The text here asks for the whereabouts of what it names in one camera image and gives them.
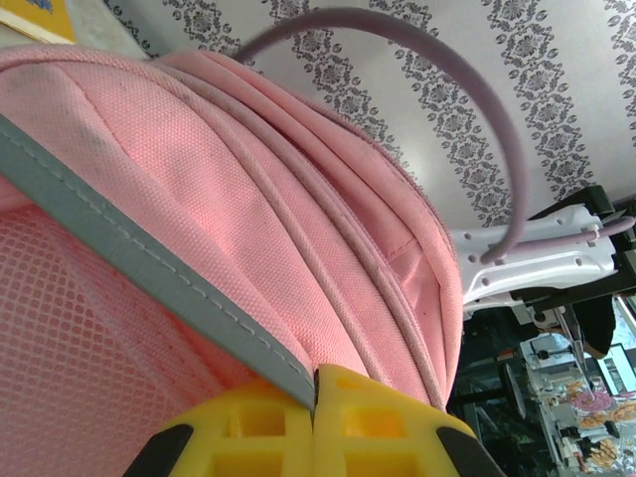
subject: white plastic stand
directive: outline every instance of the white plastic stand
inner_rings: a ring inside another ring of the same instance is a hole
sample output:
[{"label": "white plastic stand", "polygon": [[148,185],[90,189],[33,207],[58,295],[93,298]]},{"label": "white plastic stand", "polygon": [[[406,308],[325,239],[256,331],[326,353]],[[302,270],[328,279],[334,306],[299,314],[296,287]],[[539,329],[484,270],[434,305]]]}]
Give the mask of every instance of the white plastic stand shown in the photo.
[{"label": "white plastic stand", "polygon": [[[584,206],[569,206],[526,223],[521,242],[553,239],[602,229],[600,218]],[[532,251],[512,251],[495,263],[483,265],[479,257],[506,232],[506,226],[452,231],[462,276],[466,311],[515,306],[510,292],[524,288],[570,288],[615,272],[614,246],[609,238],[571,243]]]}]

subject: damask pattern wallpaper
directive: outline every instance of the damask pattern wallpaper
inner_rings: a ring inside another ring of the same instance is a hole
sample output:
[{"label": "damask pattern wallpaper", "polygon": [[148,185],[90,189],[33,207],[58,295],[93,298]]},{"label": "damask pattern wallpaper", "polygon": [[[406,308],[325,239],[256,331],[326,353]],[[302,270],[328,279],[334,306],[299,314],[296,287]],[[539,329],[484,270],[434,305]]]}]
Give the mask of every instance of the damask pattern wallpaper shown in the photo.
[{"label": "damask pattern wallpaper", "polygon": [[[150,57],[231,54],[285,18],[327,6],[427,31],[495,88],[523,135],[531,212],[590,184],[636,194],[636,0],[104,0]],[[385,146],[451,227],[506,222],[497,141],[473,101],[426,59],[360,32],[296,35],[250,64],[322,101]]]}]

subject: backpack strap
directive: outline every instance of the backpack strap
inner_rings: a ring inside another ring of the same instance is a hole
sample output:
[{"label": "backpack strap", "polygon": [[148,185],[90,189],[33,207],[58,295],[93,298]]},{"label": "backpack strap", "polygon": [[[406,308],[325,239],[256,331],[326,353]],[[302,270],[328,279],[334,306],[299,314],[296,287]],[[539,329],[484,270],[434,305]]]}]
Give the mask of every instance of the backpack strap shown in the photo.
[{"label": "backpack strap", "polygon": [[313,411],[313,379],[289,350],[2,114],[0,176],[184,323]]}]

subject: pink fabric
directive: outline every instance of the pink fabric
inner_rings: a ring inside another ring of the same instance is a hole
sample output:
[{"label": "pink fabric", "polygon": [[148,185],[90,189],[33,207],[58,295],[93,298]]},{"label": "pink fabric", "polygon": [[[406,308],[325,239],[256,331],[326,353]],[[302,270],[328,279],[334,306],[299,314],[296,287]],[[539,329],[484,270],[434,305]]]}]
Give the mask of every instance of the pink fabric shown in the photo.
[{"label": "pink fabric", "polygon": [[[7,49],[0,112],[308,370],[339,364],[443,407],[454,252],[361,133],[194,52]],[[25,204],[0,182],[0,461],[12,476],[120,475],[162,420],[251,373]]]}]

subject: yellow grip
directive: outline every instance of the yellow grip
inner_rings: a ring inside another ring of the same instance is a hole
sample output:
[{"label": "yellow grip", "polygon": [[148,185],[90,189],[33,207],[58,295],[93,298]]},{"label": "yellow grip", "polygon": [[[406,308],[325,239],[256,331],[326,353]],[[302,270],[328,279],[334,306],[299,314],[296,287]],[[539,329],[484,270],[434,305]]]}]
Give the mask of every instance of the yellow grip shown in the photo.
[{"label": "yellow grip", "polygon": [[258,380],[168,422],[124,477],[502,475],[464,422],[338,366],[319,376],[313,422]]}]

